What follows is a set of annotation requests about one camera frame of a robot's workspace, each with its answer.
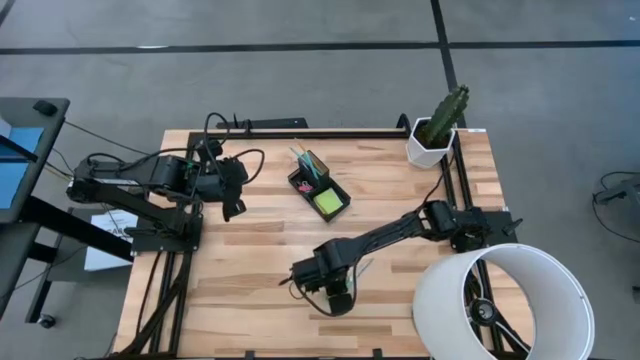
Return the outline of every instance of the potted plant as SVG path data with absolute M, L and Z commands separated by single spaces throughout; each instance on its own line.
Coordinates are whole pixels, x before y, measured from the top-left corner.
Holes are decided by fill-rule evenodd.
M 461 85 L 447 95 L 433 116 L 416 120 L 407 143 L 407 158 L 412 165 L 430 168 L 449 152 L 456 136 L 453 125 L 462 116 L 467 101 L 469 88 Z

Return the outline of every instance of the wooden table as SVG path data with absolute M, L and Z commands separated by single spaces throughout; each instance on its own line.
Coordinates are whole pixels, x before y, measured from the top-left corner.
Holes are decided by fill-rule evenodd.
M 474 204 L 503 209 L 487 133 L 464 129 L 459 135 Z M 188 136 L 187 130 L 168 130 L 162 147 L 184 147 Z M 255 350 L 256 356 L 371 356 L 374 348 L 382 348 L 385 356 L 427 355 L 412 323 L 413 292 L 431 263 L 453 253 L 448 242 L 408 239 L 365 258 L 362 264 L 368 258 L 374 261 L 358 280 L 356 306 L 339 318 L 320 315 L 303 300 L 293 299 L 278 282 L 289 276 L 293 262 L 311 256 L 312 249 L 324 241 L 354 237 L 414 209 L 434 186 L 440 168 L 419 170 L 409 165 L 402 139 L 303 140 L 352 197 L 351 205 L 326 224 L 287 182 L 297 166 L 289 150 L 295 143 L 273 139 L 225 143 L 226 155 L 260 148 L 266 161 L 258 178 L 244 188 L 246 213 L 225 223 L 220 204 L 205 206 L 204 233 L 191 266 L 178 355 L 244 356 L 246 350 Z M 242 157 L 249 174 L 258 160 L 257 154 Z M 451 168 L 457 201 L 462 204 L 455 164 Z M 432 199 L 445 198 L 441 185 Z M 134 336 L 154 257 L 150 253 L 135 259 L 115 351 Z M 145 319 L 157 302 L 163 262 L 164 255 Z M 531 343 L 532 320 L 524 295 L 490 264 L 489 273 L 498 307 Z M 172 311 L 165 318 L 161 350 L 167 348 Z

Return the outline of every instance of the white planter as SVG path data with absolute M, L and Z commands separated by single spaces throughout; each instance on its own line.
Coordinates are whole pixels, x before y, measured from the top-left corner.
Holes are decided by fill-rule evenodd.
M 451 129 L 451 136 L 449 136 L 449 144 L 446 148 L 442 149 L 427 149 L 420 142 L 413 137 L 413 133 L 416 131 L 418 125 L 422 122 L 428 121 L 431 118 L 419 118 L 411 129 L 411 136 L 409 136 L 409 142 L 407 143 L 407 158 L 409 163 L 413 166 L 417 166 L 422 169 L 428 169 L 437 164 L 442 157 L 449 152 L 451 145 L 453 144 L 453 138 L 456 136 L 454 129 Z

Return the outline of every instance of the black tray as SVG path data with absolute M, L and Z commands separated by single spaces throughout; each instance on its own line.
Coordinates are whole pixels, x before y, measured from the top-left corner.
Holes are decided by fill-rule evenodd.
M 324 219 L 324 221 L 326 221 L 326 222 L 331 221 L 331 219 L 336 217 L 339 213 L 342 212 L 342 210 L 344 210 L 351 203 L 351 196 L 349 196 L 349 194 L 347 194 L 330 177 L 328 178 L 328 181 L 323 182 L 323 185 L 321 185 L 319 187 L 316 187 L 313 190 L 311 190 L 309 192 L 306 192 L 306 193 L 298 190 L 298 187 L 296 186 L 296 182 L 307 181 L 307 182 L 311 183 L 306 177 L 303 176 L 303 174 L 301 174 L 300 169 L 296 169 L 296 171 L 292 172 L 288 176 L 288 178 L 289 178 L 289 184 L 291 184 L 291 186 L 293 186 L 293 188 L 296 189 L 298 194 L 300 194 L 309 203 L 309 205 L 311 205 L 311 207 L 318 213 L 318 215 L 320 215 L 320 217 L 322 217 Z M 325 191 L 325 190 L 327 190 L 329 188 L 333 188 L 333 191 L 336 192 L 336 195 L 338 195 L 338 198 L 340 198 L 340 200 L 342 201 L 342 206 L 340 206 L 336 211 L 332 212 L 331 214 L 325 215 L 325 214 L 322 213 L 322 210 L 320 210 L 318 205 L 316 205 L 316 203 L 313 201 L 313 198 L 316 195 L 322 193 L 323 191 Z

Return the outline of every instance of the cactus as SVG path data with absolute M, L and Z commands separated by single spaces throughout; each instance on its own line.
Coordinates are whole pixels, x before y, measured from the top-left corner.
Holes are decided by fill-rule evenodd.
M 453 124 L 462 116 L 469 101 L 469 88 L 461 85 L 453 89 L 438 105 L 431 120 L 418 128 L 414 134 L 416 139 L 428 149 L 440 149 L 447 146 L 449 133 Z

